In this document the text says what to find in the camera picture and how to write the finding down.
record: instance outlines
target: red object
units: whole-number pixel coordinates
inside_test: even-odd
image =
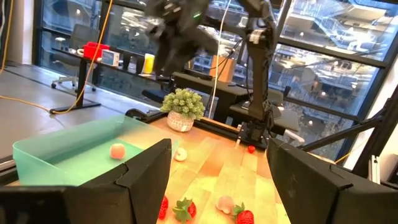
[[[87,42],[87,44],[83,46],[83,49],[84,49],[83,57],[89,58],[92,60],[94,57],[94,54],[95,54],[95,50],[97,49],[97,46],[98,46],[98,43]],[[95,60],[102,57],[102,50],[109,50],[109,46],[105,45],[105,44],[100,44],[97,55],[95,57]]]
[[[254,215],[251,211],[245,210],[236,217],[236,224],[254,224]]]
[[[166,196],[163,196],[162,205],[159,210],[159,219],[163,220],[166,217],[167,209],[169,207],[169,200]]]
[[[254,146],[249,146],[248,147],[249,153],[254,153],[255,150],[256,150],[256,147],[254,147]]]
[[[191,203],[191,205],[188,207],[188,213],[191,215],[191,217],[195,217],[195,215],[197,214],[197,207],[195,205],[195,203]]]

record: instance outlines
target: gray floor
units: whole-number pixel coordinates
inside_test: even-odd
[[[75,93],[70,83],[50,88],[59,75],[38,67],[9,67],[0,74],[0,95],[40,104],[46,108],[71,105]],[[100,107],[50,115],[34,106],[0,99],[0,159],[12,155],[14,142],[38,134],[57,131],[88,121],[124,114],[128,109],[156,110],[156,107],[119,96],[106,90],[91,92],[86,89],[85,99],[102,104]]]

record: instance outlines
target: green succulent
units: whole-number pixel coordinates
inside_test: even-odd
[[[161,112],[175,111],[185,118],[199,120],[205,112],[201,96],[188,89],[176,89],[175,93],[165,96]]]

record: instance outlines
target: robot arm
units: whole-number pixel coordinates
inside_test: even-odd
[[[269,65],[276,46],[275,20],[268,0],[238,0],[249,13],[245,28],[224,25],[224,30],[240,35],[248,48],[253,67],[253,101],[249,106],[249,116],[253,118],[250,132],[253,139],[259,139],[265,130],[273,127],[272,106],[267,100]],[[193,58],[199,48],[216,54],[217,41],[198,25],[206,22],[218,29],[221,22],[206,17],[209,0],[195,0],[187,3],[183,0],[151,0],[147,4],[147,16],[156,16],[164,20],[163,26],[157,26],[152,32],[159,42],[159,51],[155,57],[155,70],[164,69],[171,75],[183,68]]]

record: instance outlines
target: yellow cup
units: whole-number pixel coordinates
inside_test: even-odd
[[[145,74],[151,74],[154,69],[155,55],[145,54],[144,71]]]

